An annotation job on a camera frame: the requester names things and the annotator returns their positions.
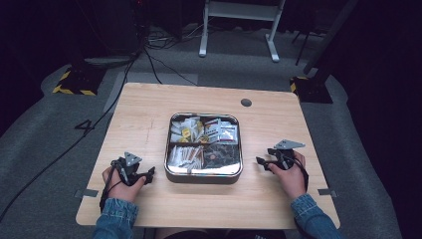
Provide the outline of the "pile of red-label white sachets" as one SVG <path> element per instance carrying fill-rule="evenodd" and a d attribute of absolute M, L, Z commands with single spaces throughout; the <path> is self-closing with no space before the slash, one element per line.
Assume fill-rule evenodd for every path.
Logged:
<path fill-rule="evenodd" d="M 212 119 L 205 123 L 205 135 L 209 143 L 237 144 L 238 126 L 222 119 Z"/>

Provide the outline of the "pile of yellow-tag tea bags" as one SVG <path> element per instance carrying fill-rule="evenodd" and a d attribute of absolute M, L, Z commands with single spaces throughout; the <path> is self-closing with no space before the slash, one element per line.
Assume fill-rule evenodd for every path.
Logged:
<path fill-rule="evenodd" d="M 170 125 L 171 142 L 207 142 L 205 126 L 200 117 L 173 121 Z"/>

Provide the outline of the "pile of wrapped wooden stirrers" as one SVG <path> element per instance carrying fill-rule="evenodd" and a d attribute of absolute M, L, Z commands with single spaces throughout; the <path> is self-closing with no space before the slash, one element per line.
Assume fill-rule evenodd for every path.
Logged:
<path fill-rule="evenodd" d="M 203 147 L 175 145 L 170 151 L 167 164 L 178 168 L 201 169 L 203 165 Z"/>

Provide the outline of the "black slanted stand pole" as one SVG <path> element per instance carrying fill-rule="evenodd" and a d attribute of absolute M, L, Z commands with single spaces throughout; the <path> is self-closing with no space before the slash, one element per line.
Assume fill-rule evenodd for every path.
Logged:
<path fill-rule="evenodd" d="M 319 10 L 321 18 L 316 21 L 316 27 L 320 32 L 324 33 L 324 36 L 304 67 L 305 74 L 308 74 L 312 68 L 316 68 L 321 63 L 323 54 L 327 51 L 334 37 L 349 18 L 357 2 L 358 0 L 347 0 L 339 10 Z"/>

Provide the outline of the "person's left hand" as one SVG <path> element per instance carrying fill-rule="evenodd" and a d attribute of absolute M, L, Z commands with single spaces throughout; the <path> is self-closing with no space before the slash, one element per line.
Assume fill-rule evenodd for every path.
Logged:
<path fill-rule="evenodd" d="M 121 199 L 128 202 L 135 201 L 138 192 L 146 180 L 143 176 L 136 182 L 136 184 L 127 186 L 120 181 L 118 172 L 111 171 L 110 167 L 103 172 L 103 179 L 106 184 L 106 191 L 108 192 L 109 198 Z"/>

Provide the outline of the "white metal stand frame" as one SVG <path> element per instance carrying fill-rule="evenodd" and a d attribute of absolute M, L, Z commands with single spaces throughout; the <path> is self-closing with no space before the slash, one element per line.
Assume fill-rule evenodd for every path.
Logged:
<path fill-rule="evenodd" d="M 204 58 L 207 55 L 208 23 L 211 17 L 257 20 L 272 23 L 271 32 L 265 35 L 265 41 L 272 61 L 274 63 L 278 63 L 280 61 L 280 57 L 274 43 L 274 38 L 282 17 L 285 3 L 286 0 L 280 0 L 277 6 L 264 6 L 205 0 L 203 10 L 203 30 L 198 55 L 201 58 Z"/>

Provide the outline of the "pile of dark tea packets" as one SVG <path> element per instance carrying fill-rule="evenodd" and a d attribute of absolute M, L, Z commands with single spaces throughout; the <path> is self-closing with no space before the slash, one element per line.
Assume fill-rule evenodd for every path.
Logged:
<path fill-rule="evenodd" d="M 235 144 L 213 143 L 204 151 L 204 167 L 220 168 L 240 161 L 239 149 Z"/>

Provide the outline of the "yellow-black striped stand base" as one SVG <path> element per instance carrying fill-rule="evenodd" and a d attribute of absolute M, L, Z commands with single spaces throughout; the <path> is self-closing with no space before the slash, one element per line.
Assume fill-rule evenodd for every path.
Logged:
<path fill-rule="evenodd" d="M 332 103 L 325 84 L 319 84 L 313 78 L 292 77 L 290 78 L 290 87 L 301 103 Z"/>
<path fill-rule="evenodd" d="M 97 68 L 81 72 L 68 67 L 53 88 L 53 92 L 68 95 L 96 96 L 105 73 L 105 70 Z"/>

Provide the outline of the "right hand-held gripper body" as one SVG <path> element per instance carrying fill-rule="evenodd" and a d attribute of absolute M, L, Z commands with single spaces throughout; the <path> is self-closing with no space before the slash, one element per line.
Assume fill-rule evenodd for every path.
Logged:
<path fill-rule="evenodd" d="M 295 157 L 294 149 L 297 147 L 305 147 L 306 145 L 301 142 L 282 139 L 272 148 L 268 149 L 268 154 L 273 155 L 277 160 L 274 164 L 282 170 L 288 170 L 295 164 L 299 168 L 304 168 L 299 160 Z"/>

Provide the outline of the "person's right hand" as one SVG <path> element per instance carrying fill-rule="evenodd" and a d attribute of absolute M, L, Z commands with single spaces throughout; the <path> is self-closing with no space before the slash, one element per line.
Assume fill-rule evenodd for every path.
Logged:
<path fill-rule="evenodd" d="M 272 172 L 279 178 L 282 189 L 291 200 L 295 200 L 307 192 L 304 175 L 296 164 L 288 170 L 277 167 Z"/>

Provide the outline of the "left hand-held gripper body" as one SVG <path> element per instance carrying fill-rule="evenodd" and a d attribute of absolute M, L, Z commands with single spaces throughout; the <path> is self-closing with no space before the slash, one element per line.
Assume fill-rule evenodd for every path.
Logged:
<path fill-rule="evenodd" d="M 141 178 L 141 174 L 137 174 L 141 161 L 141 157 L 126 151 L 124 157 L 119 157 L 113 162 L 113 166 L 117 170 L 122 183 L 125 185 L 134 185 Z"/>

